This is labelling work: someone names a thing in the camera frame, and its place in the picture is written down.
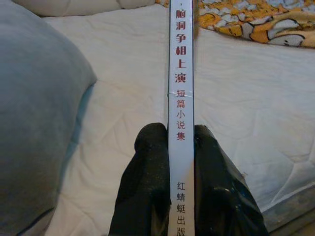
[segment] gray pillow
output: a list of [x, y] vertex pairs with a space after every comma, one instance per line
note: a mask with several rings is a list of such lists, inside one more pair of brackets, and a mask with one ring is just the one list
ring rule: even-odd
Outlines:
[[47, 226], [80, 99], [95, 81], [74, 44], [0, 1], [0, 235]]

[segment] quilted mattress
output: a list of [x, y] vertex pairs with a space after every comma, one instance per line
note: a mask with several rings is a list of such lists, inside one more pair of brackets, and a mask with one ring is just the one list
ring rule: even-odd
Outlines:
[[[48, 236], [109, 230], [121, 175], [139, 130], [166, 124], [168, 10], [160, 5], [44, 18], [74, 42], [97, 83], [69, 145]], [[272, 230], [315, 207], [315, 51], [201, 30], [195, 123], [208, 126]]]

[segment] cartoon print blanket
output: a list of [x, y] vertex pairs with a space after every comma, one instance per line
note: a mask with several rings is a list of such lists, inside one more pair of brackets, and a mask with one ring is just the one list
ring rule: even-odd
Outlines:
[[[169, 0], [156, 0], [168, 7]], [[315, 0], [199, 0], [199, 26], [235, 37], [315, 48]]]

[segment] white mattress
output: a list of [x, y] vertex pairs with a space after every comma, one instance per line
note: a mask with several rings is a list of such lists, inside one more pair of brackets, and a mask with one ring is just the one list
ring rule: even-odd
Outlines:
[[[137, 133], [166, 123], [167, 12], [153, 5], [45, 18], [98, 76], [78, 113], [48, 236], [108, 233]], [[211, 129], [263, 212], [314, 188], [315, 51], [200, 33], [195, 123]]]

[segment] white pillow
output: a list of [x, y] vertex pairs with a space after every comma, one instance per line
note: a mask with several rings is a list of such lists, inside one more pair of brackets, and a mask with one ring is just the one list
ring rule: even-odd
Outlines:
[[149, 6], [155, 3], [155, 0], [117, 0], [124, 9], [134, 9], [142, 6]]
[[83, 16], [121, 9], [116, 0], [13, 0], [41, 16]]

